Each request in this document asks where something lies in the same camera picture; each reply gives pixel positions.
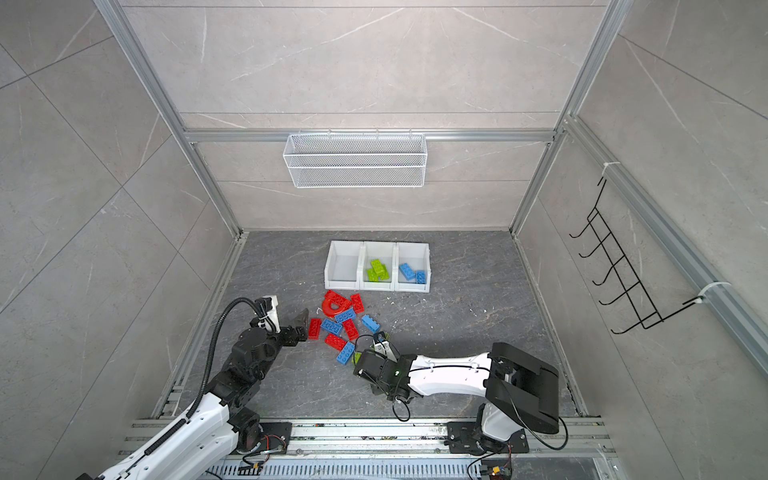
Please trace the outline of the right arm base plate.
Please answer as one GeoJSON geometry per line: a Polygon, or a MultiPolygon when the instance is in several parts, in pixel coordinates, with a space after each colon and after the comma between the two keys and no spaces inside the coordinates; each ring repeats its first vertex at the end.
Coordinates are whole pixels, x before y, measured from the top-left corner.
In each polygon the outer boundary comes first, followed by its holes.
{"type": "Polygon", "coordinates": [[[444,444],[451,454],[524,454],[530,451],[523,429],[511,434],[507,440],[497,440],[481,432],[480,426],[471,422],[448,422],[444,444]]]}

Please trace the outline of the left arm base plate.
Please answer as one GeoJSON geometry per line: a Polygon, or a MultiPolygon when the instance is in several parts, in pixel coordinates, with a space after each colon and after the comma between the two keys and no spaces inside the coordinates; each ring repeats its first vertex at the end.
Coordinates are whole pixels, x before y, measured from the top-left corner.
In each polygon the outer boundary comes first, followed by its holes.
{"type": "Polygon", "coordinates": [[[292,436],[291,422],[268,421],[261,423],[249,435],[244,447],[238,448],[241,455],[283,454],[287,452],[292,436]]]}

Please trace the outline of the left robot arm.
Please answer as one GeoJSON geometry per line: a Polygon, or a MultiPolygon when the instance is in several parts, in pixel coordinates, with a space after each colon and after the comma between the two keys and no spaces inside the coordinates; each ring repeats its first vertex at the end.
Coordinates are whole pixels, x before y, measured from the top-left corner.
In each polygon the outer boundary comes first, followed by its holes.
{"type": "Polygon", "coordinates": [[[247,455],[262,437],[260,416],[247,407],[259,391],[278,354],[308,340],[309,311],[288,326],[277,316],[277,297],[238,297],[216,320],[203,377],[187,409],[144,445],[97,477],[99,479],[196,479],[235,451],[247,455]],[[252,312],[249,327],[231,347],[214,374],[215,350],[232,310],[252,312]]]}

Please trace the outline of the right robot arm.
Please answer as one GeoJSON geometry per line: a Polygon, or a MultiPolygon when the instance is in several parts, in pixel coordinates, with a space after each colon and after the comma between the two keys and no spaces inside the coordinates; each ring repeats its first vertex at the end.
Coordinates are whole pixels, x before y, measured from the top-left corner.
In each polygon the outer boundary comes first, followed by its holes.
{"type": "Polygon", "coordinates": [[[560,431],[559,371],[547,362],[504,342],[463,358],[397,357],[385,351],[388,346],[364,350],[353,373],[395,404],[443,394],[483,398],[480,438],[495,442],[521,429],[548,435],[560,431]]]}

